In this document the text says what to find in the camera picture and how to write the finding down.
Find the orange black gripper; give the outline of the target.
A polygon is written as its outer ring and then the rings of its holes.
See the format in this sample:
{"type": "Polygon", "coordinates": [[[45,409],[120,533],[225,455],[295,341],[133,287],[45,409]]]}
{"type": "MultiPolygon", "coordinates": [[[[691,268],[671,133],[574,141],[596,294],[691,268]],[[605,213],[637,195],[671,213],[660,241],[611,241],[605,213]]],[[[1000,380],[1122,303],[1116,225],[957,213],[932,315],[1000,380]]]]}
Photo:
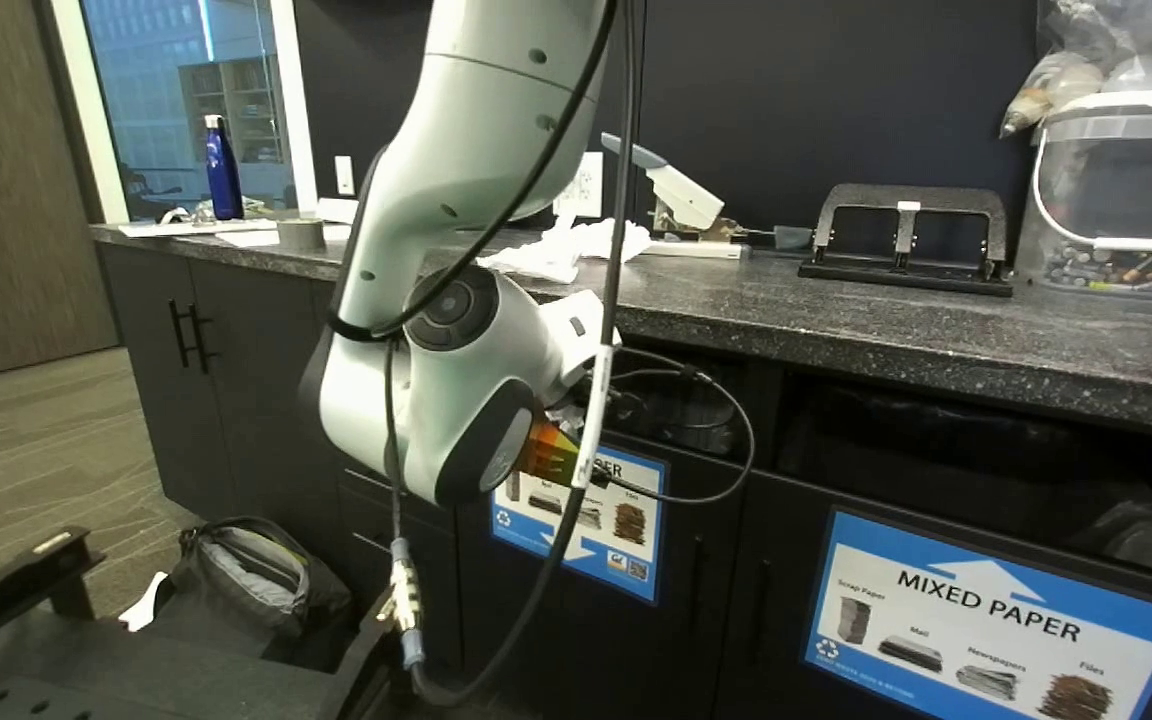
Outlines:
{"type": "Polygon", "coordinates": [[[536,420],[520,448],[516,470],[551,485],[569,485],[581,446],[551,420],[536,420]]]}

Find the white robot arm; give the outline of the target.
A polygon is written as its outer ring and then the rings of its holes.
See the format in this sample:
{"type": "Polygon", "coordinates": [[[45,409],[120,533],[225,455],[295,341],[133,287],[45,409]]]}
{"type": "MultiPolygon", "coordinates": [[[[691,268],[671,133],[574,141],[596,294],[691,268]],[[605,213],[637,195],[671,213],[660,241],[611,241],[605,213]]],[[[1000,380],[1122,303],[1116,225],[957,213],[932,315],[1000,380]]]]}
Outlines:
{"type": "Polygon", "coordinates": [[[430,0],[327,315],[320,427],[428,503],[495,488],[565,394],[574,315],[481,263],[572,181],[614,0],[430,0]]]}

